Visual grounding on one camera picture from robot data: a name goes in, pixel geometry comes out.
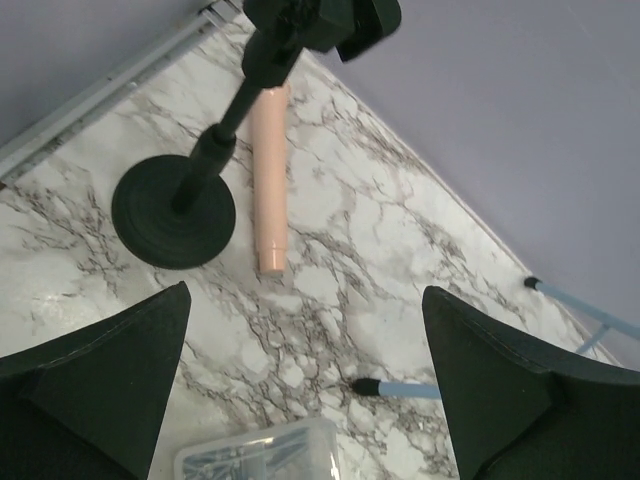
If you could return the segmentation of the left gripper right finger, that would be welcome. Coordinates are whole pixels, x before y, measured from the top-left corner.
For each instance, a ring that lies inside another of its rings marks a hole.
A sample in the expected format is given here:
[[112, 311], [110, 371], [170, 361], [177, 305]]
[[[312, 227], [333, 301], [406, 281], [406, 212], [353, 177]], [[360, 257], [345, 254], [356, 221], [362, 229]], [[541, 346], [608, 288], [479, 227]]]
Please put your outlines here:
[[636, 479], [639, 374], [491, 318], [440, 287], [424, 325], [463, 479]]

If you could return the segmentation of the black round-base mic stand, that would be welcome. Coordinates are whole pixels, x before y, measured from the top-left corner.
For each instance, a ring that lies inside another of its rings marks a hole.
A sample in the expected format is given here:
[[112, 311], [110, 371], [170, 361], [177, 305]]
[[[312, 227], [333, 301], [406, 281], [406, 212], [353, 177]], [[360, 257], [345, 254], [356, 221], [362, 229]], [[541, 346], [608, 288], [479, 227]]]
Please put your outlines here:
[[244, 79], [222, 119], [202, 132], [191, 153], [159, 155], [131, 167], [111, 204], [124, 246], [155, 267], [186, 270], [218, 256], [236, 222], [220, 174], [236, 132], [259, 95], [281, 87], [304, 50], [336, 50], [349, 62], [391, 36], [402, 21], [396, 1], [246, 1], [254, 26], [241, 63]]

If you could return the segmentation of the beige microphone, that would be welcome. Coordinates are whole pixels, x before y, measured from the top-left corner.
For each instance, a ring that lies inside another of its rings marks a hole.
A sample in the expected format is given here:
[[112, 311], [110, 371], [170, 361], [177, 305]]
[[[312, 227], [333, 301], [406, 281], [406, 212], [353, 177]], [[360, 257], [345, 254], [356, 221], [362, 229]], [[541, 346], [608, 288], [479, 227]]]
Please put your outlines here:
[[286, 110], [288, 85], [263, 91], [251, 110], [254, 235], [259, 272], [281, 274], [288, 249]]

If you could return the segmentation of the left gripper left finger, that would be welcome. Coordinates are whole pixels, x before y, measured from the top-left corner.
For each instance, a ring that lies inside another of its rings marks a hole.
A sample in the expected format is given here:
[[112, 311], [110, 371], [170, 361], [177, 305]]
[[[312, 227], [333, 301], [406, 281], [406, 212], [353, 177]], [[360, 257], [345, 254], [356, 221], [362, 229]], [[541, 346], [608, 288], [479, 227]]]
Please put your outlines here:
[[2, 478], [147, 478], [190, 309], [180, 282], [2, 358]]

